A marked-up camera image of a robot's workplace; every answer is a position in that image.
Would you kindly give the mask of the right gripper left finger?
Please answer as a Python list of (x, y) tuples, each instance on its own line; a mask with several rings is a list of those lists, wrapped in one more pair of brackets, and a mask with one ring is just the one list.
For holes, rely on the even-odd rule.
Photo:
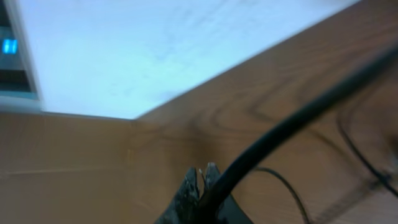
[(185, 174), (182, 183), (169, 206), (156, 219), (155, 224), (189, 224), (194, 223), (197, 215), (200, 191), (197, 184), (196, 169), (191, 167)]

